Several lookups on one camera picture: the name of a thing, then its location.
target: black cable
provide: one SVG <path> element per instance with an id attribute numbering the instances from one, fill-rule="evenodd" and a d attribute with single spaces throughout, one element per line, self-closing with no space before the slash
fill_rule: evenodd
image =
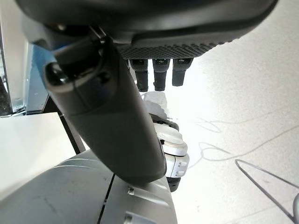
<path id="1" fill-rule="evenodd" d="M 261 170 L 261 171 L 263 171 L 264 173 L 267 173 L 267 174 L 269 174 L 269 175 L 271 175 L 271 176 L 273 176 L 273 177 L 276 177 L 276 178 L 278 178 L 279 180 L 281 180 L 281 181 L 283 181 L 283 182 L 285 182 L 285 183 L 287 183 L 287 184 L 290 184 L 291 186 L 293 186 L 293 187 L 295 187 L 295 188 L 297 188 L 297 189 L 299 189 L 299 187 L 296 185 L 296 184 L 293 184 L 293 183 L 291 183 L 291 182 L 289 182 L 289 181 L 287 181 L 287 180 L 285 180 L 285 179 L 283 179 L 283 178 L 281 178 L 281 177 L 279 177 L 279 176 L 277 176 L 277 175 L 275 175 L 275 174 L 272 174 L 272 173 L 270 173 L 269 171 L 267 171 L 267 170 L 264 170 L 263 168 L 260 168 L 260 167 L 258 167 L 258 166 L 256 166 L 256 165 L 253 165 L 253 164 L 251 164 L 251 163 L 249 163 L 249 162 L 246 162 L 246 161 L 243 161 L 243 160 L 239 160 L 239 159 L 237 159 L 237 160 L 235 160 L 235 164 L 237 165 L 237 167 L 271 200 L 271 201 L 273 201 L 288 217 L 289 217 L 289 219 L 293 222 L 293 223 L 295 223 L 295 224 L 298 224 L 297 222 L 296 222 L 296 219 L 295 219 L 295 217 L 294 216 L 292 216 L 274 197 L 272 197 L 261 185 L 259 185 L 243 168 L 241 168 L 241 166 L 240 166 L 240 164 L 239 164 L 239 162 L 242 162 L 242 163 L 245 163 L 245 164 L 247 164 L 247 165 L 249 165 L 249 166 L 251 166 L 251 167 L 254 167 L 254 168 L 256 168 L 256 169 L 258 169 L 258 170 Z"/>

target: white robotic hand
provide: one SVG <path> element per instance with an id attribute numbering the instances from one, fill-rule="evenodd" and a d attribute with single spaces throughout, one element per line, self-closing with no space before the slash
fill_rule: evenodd
<path id="1" fill-rule="evenodd" d="M 189 164 L 187 144 L 183 141 L 182 134 L 168 124 L 154 123 L 158 138 L 163 145 L 167 170 L 166 177 L 171 192 L 178 188 L 180 178 L 185 175 Z"/>

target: silver metal part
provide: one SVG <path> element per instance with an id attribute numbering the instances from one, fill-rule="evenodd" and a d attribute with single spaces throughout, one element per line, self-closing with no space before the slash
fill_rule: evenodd
<path id="1" fill-rule="evenodd" d="M 188 146 L 186 143 L 174 144 L 169 141 L 164 141 L 163 151 L 170 155 L 184 156 L 187 154 Z"/>
<path id="2" fill-rule="evenodd" d="M 91 150 L 31 180 L 0 202 L 0 223 L 176 224 L 166 178 L 131 185 Z"/>
<path id="3" fill-rule="evenodd" d="M 179 178 L 185 175 L 188 164 L 189 164 L 189 155 L 185 156 L 173 156 L 165 154 L 167 171 L 166 176 L 172 178 Z"/>

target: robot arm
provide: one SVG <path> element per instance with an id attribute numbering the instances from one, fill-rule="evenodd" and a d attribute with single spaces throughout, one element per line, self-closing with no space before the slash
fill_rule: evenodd
<path id="1" fill-rule="evenodd" d="M 25 22 L 29 41 L 57 60 L 46 66 L 43 81 L 61 112 L 111 171 L 146 183 L 164 176 L 166 163 L 124 59 L 143 60 L 140 72 L 154 59 L 159 91 L 174 59 L 173 85 L 182 85 L 192 58 L 251 31 L 277 0 L 17 3 L 34 20 Z"/>

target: black plastic part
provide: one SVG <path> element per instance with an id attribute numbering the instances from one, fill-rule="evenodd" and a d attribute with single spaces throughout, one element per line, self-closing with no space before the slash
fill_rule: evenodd
<path id="1" fill-rule="evenodd" d="M 165 120 L 165 119 L 163 119 L 157 115 L 151 114 L 151 113 L 150 113 L 150 116 L 154 123 L 161 124 L 161 125 L 165 124 L 165 125 L 168 125 L 169 127 L 176 129 L 177 131 L 179 131 L 179 127 L 178 127 L 177 123 L 169 121 L 169 120 Z"/>
<path id="2" fill-rule="evenodd" d="M 181 178 L 167 177 L 167 182 L 168 182 L 170 192 L 176 191 L 178 189 L 178 185 L 179 185 L 180 181 L 181 181 Z"/>
<path id="3" fill-rule="evenodd" d="M 129 183 L 162 178 L 164 153 L 127 64 L 111 42 L 103 52 L 97 68 L 63 84 L 52 82 L 55 73 L 49 64 L 46 88 L 91 150 L 117 176 Z"/>
<path id="4" fill-rule="evenodd" d="M 190 68 L 193 58 L 180 58 L 173 60 L 172 85 L 182 86 L 184 84 L 185 72 Z"/>
<path id="5" fill-rule="evenodd" d="M 44 24 L 99 25 L 125 59 L 197 57 L 240 38 L 277 0 L 16 0 Z"/>
<path id="6" fill-rule="evenodd" d="M 149 90 L 148 60 L 130 60 L 130 64 L 135 71 L 139 92 L 147 92 Z"/>
<path id="7" fill-rule="evenodd" d="M 153 59 L 155 91 L 164 91 L 170 59 Z"/>

